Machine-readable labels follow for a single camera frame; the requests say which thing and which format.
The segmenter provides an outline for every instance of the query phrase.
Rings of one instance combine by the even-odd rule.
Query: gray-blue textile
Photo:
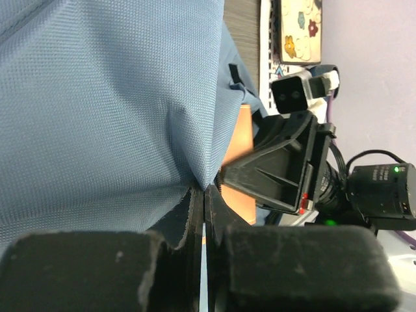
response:
[[[240,105],[261,107],[223,9],[0,1],[0,254],[37,230],[143,231],[212,183]]]

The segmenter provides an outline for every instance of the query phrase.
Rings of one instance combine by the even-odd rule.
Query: green led light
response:
[[[336,226],[337,223],[334,220],[327,220],[327,221],[325,221],[325,225],[327,225],[327,226]]]

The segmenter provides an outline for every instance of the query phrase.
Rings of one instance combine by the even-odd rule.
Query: black plastic housing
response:
[[[357,166],[348,177],[348,199],[372,222],[416,218],[416,168],[409,163]]]
[[[254,152],[223,167],[223,184],[267,209],[297,215],[318,202],[332,124],[318,124],[308,110],[288,119],[267,116],[260,125]]]

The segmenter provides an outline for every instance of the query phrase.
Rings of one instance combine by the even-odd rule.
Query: wooden surface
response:
[[[222,164],[228,164],[250,153],[253,147],[252,110],[249,104],[243,104]],[[225,185],[221,186],[221,195],[225,203],[247,223],[255,223],[254,198]]]
[[[226,0],[224,20],[259,90],[260,0]]]

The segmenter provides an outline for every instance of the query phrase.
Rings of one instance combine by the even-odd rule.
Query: red light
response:
[[[304,195],[302,196],[302,200],[300,201],[300,207],[299,207],[299,214],[303,215],[305,213],[306,210],[306,205],[307,205],[307,193],[304,193]]]

